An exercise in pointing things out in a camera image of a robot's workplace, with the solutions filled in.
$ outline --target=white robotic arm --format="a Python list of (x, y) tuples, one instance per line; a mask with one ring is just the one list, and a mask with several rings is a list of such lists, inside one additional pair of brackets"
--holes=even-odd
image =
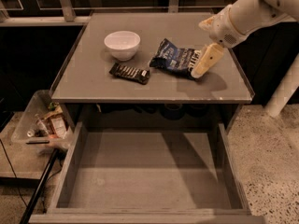
[(223, 48), (233, 48), (254, 31), (289, 18), (299, 21), (299, 0), (237, 0), (225, 7), (199, 23), (214, 43), (203, 50), (202, 59), (192, 75), (202, 76), (221, 58)]

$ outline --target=plastic bin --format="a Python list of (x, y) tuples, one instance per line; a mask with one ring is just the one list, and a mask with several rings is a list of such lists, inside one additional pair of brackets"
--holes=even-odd
[(21, 119), (11, 136), (12, 144), (26, 144), (29, 141), (43, 140), (49, 141), (47, 144), (34, 144), (30, 145), (36, 148), (37, 153), (52, 151), (54, 148), (67, 150), (73, 137), (73, 132), (69, 128), (65, 138), (49, 138), (49, 137), (28, 137), (27, 132), (31, 124), (36, 122), (35, 114), (41, 117), (49, 112), (48, 105), (51, 102), (49, 90), (36, 91), (31, 98), (28, 106), (23, 112)]

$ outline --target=black metal bar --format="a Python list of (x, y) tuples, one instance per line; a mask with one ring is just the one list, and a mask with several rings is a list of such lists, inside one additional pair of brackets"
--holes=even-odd
[(0, 186), (9, 186), (11, 188), (35, 189), (39, 179), (33, 178), (16, 178), (0, 176)]
[(44, 169), (44, 172), (43, 172), (42, 176), (39, 179), (38, 186), (36, 187), (36, 190), (35, 190), (34, 194), (32, 195), (31, 200), (28, 203), (28, 206), (27, 206), (24, 214), (22, 215), (20, 224), (27, 224), (28, 223), (29, 218), (30, 218), (30, 216), (32, 215), (32, 213), (35, 209), (37, 200), (38, 200), (43, 188), (46, 185), (48, 176), (49, 176), (50, 171), (51, 171), (51, 169), (52, 169), (52, 167), (53, 167), (53, 165), (54, 165), (54, 163), (55, 163), (55, 161), (58, 157), (58, 154), (59, 154), (58, 149), (54, 149), (53, 152), (51, 153), (50, 159), (49, 159), (49, 161), (48, 161), (48, 163), (47, 163), (47, 165)]

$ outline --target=cabinet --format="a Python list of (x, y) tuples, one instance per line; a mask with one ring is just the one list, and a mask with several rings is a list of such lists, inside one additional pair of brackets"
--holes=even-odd
[[(49, 212), (32, 215), (30, 223), (263, 223), (250, 214), (235, 176), (226, 138), (234, 119), (222, 123), (227, 107), (253, 96), (233, 53), (226, 50), (199, 81), (153, 69), (142, 86), (108, 72), (114, 61), (104, 46), (107, 34), (137, 32), (140, 49), (127, 64), (145, 68), (164, 38), (181, 48), (210, 43), (197, 26), (210, 15), (93, 13), (52, 87), (74, 137)], [(142, 112), (99, 112), (109, 104), (137, 105)], [(208, 110), (170, 120), (159, 111), (164, 104), (205, 104)]]

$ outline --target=black packet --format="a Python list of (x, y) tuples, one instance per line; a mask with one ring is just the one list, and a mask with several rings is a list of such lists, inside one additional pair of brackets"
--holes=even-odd
[(149, 67), (163, 69), (174, 75), (195, 79), (191, 71), (198, 64), (201, 51), (196, 49), (178, 49), (168, 39), (164, 39), (150, 60)]

